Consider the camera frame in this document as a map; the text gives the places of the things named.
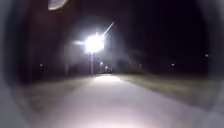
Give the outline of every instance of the bright light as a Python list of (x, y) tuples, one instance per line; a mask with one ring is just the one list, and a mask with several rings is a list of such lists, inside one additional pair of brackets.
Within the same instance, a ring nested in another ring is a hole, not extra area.
[(48, 10), (57, 10), (63, 7), (68, 0), (49, 0)]
[(104, 49), (104, 36), (90, 36), (85, 41), (86, 52), (95, 53)]
[(120, 78), (112, 75), (103, 75), (96, 77), (95, 81), (101, 81), (101, 82), (120, 81)]

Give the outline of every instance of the dark sky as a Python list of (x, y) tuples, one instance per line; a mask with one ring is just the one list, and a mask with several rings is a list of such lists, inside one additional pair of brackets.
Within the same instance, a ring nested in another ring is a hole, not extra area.
[(115, 21), (111, 31), (119, 35), (115, 37), (122, 39), (127, 53), (144, 69), (168, 73), (207, 70), (206, 24), (193, 0), (70, 0), (57, 11), (49, 11), (47, 4), (33, 0), (18, 31), (24, 60), (20, 68), (28, 67), (25, 72), (59, 69), (56, 58), (69, 34), (74, 32), (77, 37), (83, 28), (105, 27), (111, 21)]
[(206, 72), (208, 36), (193, 0), (150, 0), (135, 5), (135, 41), (147, 65), (176, 63), (176, 71)]

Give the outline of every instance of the paved road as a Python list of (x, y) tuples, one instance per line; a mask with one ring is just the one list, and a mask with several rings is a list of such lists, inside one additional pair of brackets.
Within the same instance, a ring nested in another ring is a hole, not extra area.
[(49, 109), (41, 128), (209, 128), (223, 118), (120, 80), (101, 76)]

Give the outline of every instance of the distant light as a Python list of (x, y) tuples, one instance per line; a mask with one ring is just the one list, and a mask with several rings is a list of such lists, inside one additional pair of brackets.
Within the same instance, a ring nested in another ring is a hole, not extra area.
[(63, 7), (68, 0), (49, 0), (48, 10), (57, 10)]
[(104, 36), (90, 36), (85, 41), (86, 52), (95, 53), (104, 49)]

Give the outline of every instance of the lamp post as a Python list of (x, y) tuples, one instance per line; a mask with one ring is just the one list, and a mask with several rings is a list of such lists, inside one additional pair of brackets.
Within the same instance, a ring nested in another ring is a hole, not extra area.
[(106, 31), (102, 35), (98, 35), (98, 33), (96, 32), (95, 35), (89, 36), (84, 42), (77, 42), (76, 43), (77, 45), (84, 45), (85, 46), (85, 52), (90, 53), (91, 74), (93, 74), (94, 53), (97, 53), (97, 52), (104, 49), (105, 36), (113, 25), (114, 25), (114, 22), (112, 22), (110, 24), (110, 26), (106, 29)]

